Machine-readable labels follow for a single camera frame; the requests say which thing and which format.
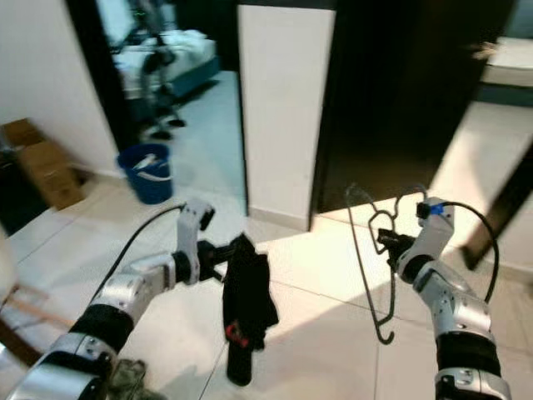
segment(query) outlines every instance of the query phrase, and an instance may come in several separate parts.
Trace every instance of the blue plastic bin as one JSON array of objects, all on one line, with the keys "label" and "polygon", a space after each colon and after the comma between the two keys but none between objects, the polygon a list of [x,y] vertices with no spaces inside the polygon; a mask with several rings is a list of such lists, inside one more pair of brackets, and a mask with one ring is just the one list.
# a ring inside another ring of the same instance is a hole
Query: blue plastic bin
[{"label": "blue plastic bin", "polygon": [[[159,161],[148,167],[133,169],[150,153],[155,154]],[[158,204],[172,196],[168,147],[164,144],[138,144],[127,148],[118,155],[117,163],[126,173],[130,186],[141,202]]]}]

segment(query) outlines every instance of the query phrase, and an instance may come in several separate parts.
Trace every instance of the green cloth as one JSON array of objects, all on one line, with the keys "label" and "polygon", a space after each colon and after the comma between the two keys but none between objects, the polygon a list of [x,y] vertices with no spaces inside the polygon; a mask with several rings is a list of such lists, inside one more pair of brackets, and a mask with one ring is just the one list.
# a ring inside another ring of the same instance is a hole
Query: green cloth
[{"label": "green cloth", "polygon": [[144,388],[142,382],[147,365],[141,361],[120,360],[107,390],[109,400],[167,400],[159,393]]}]

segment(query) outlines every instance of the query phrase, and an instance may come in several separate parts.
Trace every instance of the door frame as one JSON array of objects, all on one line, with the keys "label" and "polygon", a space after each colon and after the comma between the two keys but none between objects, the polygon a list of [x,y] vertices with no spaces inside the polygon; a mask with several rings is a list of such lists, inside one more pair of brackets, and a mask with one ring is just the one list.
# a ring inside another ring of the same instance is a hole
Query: door frame
[{"label": "door frame", "polygon": [[327,150],[331,145],[331,135],[328,133],[332,130],[335,119],[332,107],[336,98],[336,75],[341,71],[342,54],[345,50],[345,46],[348,44],[343,40],[346,35],[342,35],[341,33],[350,29],[350,23],[346,20],[342,5],[341,7],[338,7],[339,2],[336,2],[335,4],[336,15],[331,34],[330,60],[326,72],[326,85],[322,96],[320,129],[318,131],[318,141],[316,143],[315,172],[311,182],[311,199],[307,216],[307,226],[310,229],[312,219],[319,208],[319,201],[321,200],[324,185],[326,184],[328,163]]},{"label": "door frame", "polygon": [[[64,0],[72,25],[77,35],[77,40],[82,50],[87,69],[91,75],[92,83],[97,92],[98,101],[106,116],[118,151],[124,150],[138,143],[136,135],[132,135],[134,126],[130,117],[126,99],[122,93],[122,84],[116,68],[113,65],[112,55],[109,52],[107,40],[104,36],[102,19],[98,11],[97,0]],[[239,115],[241,119],[242,167],[244,177],[245,214],[248,216],[248,174],[246,135],[244,127],[242,74],[240,36],[237,18],[239,2],[232,0],[237,21],[237,90],[239,97]]]}]

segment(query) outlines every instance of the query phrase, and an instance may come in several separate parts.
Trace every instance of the black garment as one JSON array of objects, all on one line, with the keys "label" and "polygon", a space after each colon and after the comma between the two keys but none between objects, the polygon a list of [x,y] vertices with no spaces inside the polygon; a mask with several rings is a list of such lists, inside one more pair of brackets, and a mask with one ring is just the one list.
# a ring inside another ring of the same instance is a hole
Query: black garment
[{"label": "black garment", "polygon": [[236,327],[242,347],[265,347],[268,327],[279,322],[270,296],[270,268],[266,254],[256,254],[253,244],[242,234],[232,244],[235,253],[227,265],[224,284],[224,328]]}]

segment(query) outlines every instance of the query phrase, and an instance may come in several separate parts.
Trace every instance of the wooden chair leg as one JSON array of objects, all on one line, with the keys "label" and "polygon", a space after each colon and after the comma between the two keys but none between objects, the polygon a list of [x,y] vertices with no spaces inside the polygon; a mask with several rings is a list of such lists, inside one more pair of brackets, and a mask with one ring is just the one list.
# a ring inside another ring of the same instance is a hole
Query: wooden chair leg
[{"label": "wooden chair leg", "polygon": [[42,290],[37,289],[36,287],[24,285],[23,283],[16,283],[15,288],[16,288],[15,290],[19,290],[21,292],[28,292],[28,293],[33,294],[34,296],[38,296],[43,299],[48,298],[48,293],[45,293]]},{"label": "wooden chair leg", "polygon": [[57,314],[53,314],[51,312],[43,311],[39,307],[35,307],[32,304],[17,300],[13,297],[9,297],[6,301],[6,304],[17,308],[24,313],[28,313],[35,317],[41,318],[49,323],[55,323],[56,325],[60,325],[61,327],[71,328],[72,325],[74,325],[74,321],[71,321],[70,319],[60,317]]},{"label": "wooden chair leg", "polygon": [[18,336],[1,318],[0,342],[3,343],[11,354],[29,367],[31,367],[42,355],[24,339]]}]

